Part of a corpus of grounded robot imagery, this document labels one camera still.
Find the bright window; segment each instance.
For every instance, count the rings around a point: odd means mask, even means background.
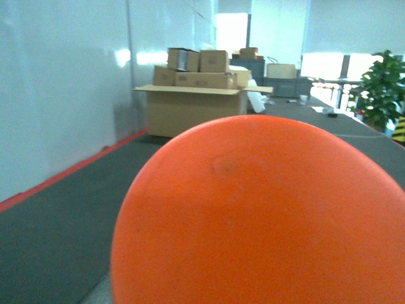
[[[381,60],[381,56],[373,56],[371,54],[350,54],[347,78],[360,79],[361,75],[367,72],[376,60]]]
[[[302,54],[301,76],[332,80],[340,77],[342,53]]]
[[[234,51],[246,47],[247,14],[216,14],[216,48]]]

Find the green leaves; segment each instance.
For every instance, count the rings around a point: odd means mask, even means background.
[[[405,62],[400,57],[394,56],[390,50],[375,53],[382,57],[361,77],[360,90],[351,92],[358,96],[357,110],[364,110],[364,121],[385,130],[388,121],[395,122],[401,115],[397,109],[400,101],[405,98]],[[367,91],[368,98],[363,98],[361,93]]]

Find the orange balloon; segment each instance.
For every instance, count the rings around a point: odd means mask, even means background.
[[[405,303],[405,193],[311,125],[204,123],[135,178],[111,280],[117,304]]]

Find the cup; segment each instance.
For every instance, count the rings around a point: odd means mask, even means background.
[[[300,95],[299,96],[299,104],[300,105],[306,105],[307,101],[308,101],[308,95]]]

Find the red stripe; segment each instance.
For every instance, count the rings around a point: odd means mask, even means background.
[[[44,190],[45,188],[49,187],[50,185],[53,185],[56,182],[59,182],[61,179],[64,179],[66,176],[80,170],[81,168],[98,160],[99,158],[103,157],[104,155],[107,155],[108,153],[118,149],[119,147],[122,147],[124,144],[127,144],[130,141],[133,141],[135,138],[145,134],[146,132],[147,132],[147,129],[143,129],[140,132],[124,139],[123,141],[118,142],[114,146],[108,147],[107,149],[104,149],[101,152],[98,152],[96,155],[93,155],[92,157],[82,160],[80,163],[77,163],[76,165],[66,169],[65,171],[63,171],[55,176],[52,176],[50,179],[45,180],[44,182],[40,183],[39,185],[37,185],[25,192],[18,193],[16,195],[0,202],[0,212],[3,212],[5,210],[7,210],[8,208],[11,208],[12,206],[22,202],[23,200],[26,200],[27,198],[29,198],[30,196],[33,196],[34,194],[38,193],[39,191]]]

